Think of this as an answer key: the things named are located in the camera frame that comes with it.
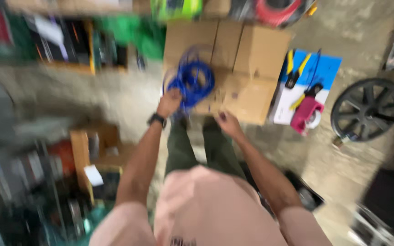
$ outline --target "watch strap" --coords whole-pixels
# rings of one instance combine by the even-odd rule
[[[159,121],[162,124],[162,128],[165,129],[165,126],[167,126],[167,119],[164,117],[158,115],[157,113],[154,113],[151,118],[148,120],[148,124],[151,125],[155,120]]]

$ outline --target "pliers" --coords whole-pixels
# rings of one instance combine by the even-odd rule
[[[297,109],[297,107],[299,107],[299,105],[302,103],[302,101],[305,99],[305,97],[313,97],[315,98],[317,93],[319,93],[321,90],[323,89],[323,85],[321,83],[317,83],[315,84],[311,89],[309,89],[308,91],[305,91],[302,96],[290,106],[290,111]]]
[[[303,70],[304,70],[306,64],[308,63],[308,60],[311,57],[311,53],[308,53],[306,55],[305,59],[303,59],[303,61],[300,64],[299,68],[297,69],[297,71],[293,73],[293,68],[294,68],[293,57],[294,57],[294,53],[295,52],[296,52],[296,50],[291,49],[290,51],[288,51],[288,54],[287,54],[287,75],[288,75],[288,79],[287,79],[287,82],[285,83],[285,87],[288,88],[288,89],[293,89],[293,87],[296,85],[297,80],[302,75]]]

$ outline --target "metal wheel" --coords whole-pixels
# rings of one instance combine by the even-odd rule
[[[392,123],[372,115],[394,117],[394,83],[380,78],[358,81],[336,100],[331,112],[332,129],[339,137],[353,135],[365,142],[384,134]]]

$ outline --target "concrete floor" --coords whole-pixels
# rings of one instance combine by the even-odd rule
[[[334,133],[330,112],[338,95],[362,78],[387,77],[381,72],[384,54],[394,34],[394,1],[319,1],[311,18],[289,28],[295,36],[293,48],[341,56],[343,62],[320,126],[301,137],[288,126],[244,126],[251,141],[276,165],[303,177],[326,200],[315,216],[335,246],[352,245],[347,237],[355,203],[379,166],[394,157],[394,126],[382,137],[368,143],[350,143],[341,151],[331,146]],[[35,103],[56,112],[80,110],[101,116],[120,126],[123,140],[138,141],[146,130],[146,120],[156,109],[161,64],[148,62],[148,71],[137,71],[134,59],[129,73],[100,74],[96,77],[44,67],[1,67],[0,82],[5,84],[18,105]],[[204,159],[199,124],[189,132],[195,152]],[[168,131],[162,135],[158,168],[150,190],[153,208],[161,189],[167,158]]]

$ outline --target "blue cable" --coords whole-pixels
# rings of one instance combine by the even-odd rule
[[[173,88],[180,90],[183,97],[180,108],[186,113],[198,102],[206,98],[215,86],[214,74],[208,64],[201,62],[198,57],[195,60],[188,60],[193,52],[195,50],[190,49],[183,54],[179,62],[177,75],[167,87],[167,91]],[[199,72],[205,75],[204,85],[198,81]]]

